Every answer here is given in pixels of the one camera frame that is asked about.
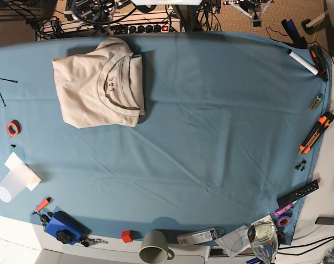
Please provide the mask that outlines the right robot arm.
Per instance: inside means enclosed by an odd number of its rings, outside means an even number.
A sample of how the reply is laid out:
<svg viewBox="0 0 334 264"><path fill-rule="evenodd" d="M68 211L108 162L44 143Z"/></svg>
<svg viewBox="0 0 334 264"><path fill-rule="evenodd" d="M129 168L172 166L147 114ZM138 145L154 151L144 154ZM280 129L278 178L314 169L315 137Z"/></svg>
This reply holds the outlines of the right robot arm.
<svg viewBox="0 0 334 264"><path fill-rule="evenodd" d="M72 1L70 8L75 21L93 26L106 26L112 23L118 3L111 0L79 0Z"/></svg>

